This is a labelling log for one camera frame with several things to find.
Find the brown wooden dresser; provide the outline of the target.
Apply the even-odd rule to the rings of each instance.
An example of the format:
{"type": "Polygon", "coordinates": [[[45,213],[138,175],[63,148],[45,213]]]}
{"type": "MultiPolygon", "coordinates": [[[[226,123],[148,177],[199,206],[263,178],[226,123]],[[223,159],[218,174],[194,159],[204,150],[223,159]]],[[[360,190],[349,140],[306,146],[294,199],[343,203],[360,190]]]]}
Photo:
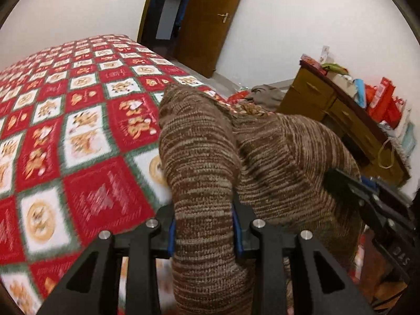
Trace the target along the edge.
{"type": "Polygon", "coordinates": [[[318,69],[300,61],[300,68],[278,111],[299,114],[330,128],[354,157],[360,172],[402,187],[408,168],[387,135],[347,93],[318,69]]]}

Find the red patchwork bear bedspread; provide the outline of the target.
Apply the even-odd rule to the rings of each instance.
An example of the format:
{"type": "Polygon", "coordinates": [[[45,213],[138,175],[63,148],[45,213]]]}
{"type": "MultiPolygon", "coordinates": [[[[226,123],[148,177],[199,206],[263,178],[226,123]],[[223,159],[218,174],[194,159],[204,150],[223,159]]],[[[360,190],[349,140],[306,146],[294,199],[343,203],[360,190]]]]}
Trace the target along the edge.
{"type": "Polygon", "coordinates": [[[159,158],[159,104],[178,84],[212,87],[125,35],[45,48],[1,72],[1,313],[36,314],[71,265],[89,292],[95,266],[172,197],[159,158]]]}

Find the brown knitted sweater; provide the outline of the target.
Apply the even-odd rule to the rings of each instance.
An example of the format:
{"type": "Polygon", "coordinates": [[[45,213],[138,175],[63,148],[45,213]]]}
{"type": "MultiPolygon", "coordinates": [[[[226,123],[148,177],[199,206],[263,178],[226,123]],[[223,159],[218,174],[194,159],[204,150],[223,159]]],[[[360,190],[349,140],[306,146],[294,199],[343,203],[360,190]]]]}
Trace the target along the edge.
{"type": "Polygon", "coordinates": [[[234,196],[290,233],[311,230],[352,267],[362,220],[323,186],[325,173],[360,171],[340,138],[301,115],[235,111],[170,84],[159,104],[159,156],[172,192],[174,297],[180,314],[249,314],[254,264],[234,255],[234,196]]]}

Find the brown wooden door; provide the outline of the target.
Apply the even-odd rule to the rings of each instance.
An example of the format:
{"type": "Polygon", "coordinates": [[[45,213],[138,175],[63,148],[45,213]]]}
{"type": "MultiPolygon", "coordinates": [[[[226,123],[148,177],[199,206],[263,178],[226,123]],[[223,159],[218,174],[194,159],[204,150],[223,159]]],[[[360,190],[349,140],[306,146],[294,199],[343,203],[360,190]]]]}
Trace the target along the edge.
{"type": "Polygon", "coordinates": [[[181,24],[175,58],[210,78],[241,0],[189,0],[181,24]],[[229,13],[226,23],[217,14],[229,13]]]}

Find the dark door frame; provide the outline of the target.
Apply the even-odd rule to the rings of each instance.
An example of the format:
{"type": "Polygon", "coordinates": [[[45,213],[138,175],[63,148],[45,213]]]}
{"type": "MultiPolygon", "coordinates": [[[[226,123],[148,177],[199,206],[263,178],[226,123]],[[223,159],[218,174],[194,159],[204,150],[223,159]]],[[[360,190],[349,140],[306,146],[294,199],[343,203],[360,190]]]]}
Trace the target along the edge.
{"type": "Polygon", "coordinates": [[[169,60],[174,50],[189,0],[146,0],[137,43],[169,60]]]}

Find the grey clothes pile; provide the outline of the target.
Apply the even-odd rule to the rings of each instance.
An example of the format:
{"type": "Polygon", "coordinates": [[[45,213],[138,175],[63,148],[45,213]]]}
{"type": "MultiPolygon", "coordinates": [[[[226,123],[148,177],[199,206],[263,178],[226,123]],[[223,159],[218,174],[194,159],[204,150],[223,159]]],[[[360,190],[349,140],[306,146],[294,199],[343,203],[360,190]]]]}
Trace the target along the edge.
{"type": "Polygon", "coordinates": [[[258,85],[251,88],[245,100],[259,105],[263,109],[276,112],[288,92],[288,88],[280,88],[273,85],[258,85]]]}

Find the red gift bag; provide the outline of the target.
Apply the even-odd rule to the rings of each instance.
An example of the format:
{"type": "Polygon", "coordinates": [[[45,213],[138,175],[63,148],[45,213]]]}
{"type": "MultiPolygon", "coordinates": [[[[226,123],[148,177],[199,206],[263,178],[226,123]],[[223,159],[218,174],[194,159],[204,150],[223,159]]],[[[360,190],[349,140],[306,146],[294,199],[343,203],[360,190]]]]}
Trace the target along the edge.
{"type": "Polygon", "coordinates": [[[379,85],[366,85],[367,113],[376,122],[386,122],[395,129],[401,119],[406,101],[394,96],[395,86],[391,80],[383,77],[379,85]]]}

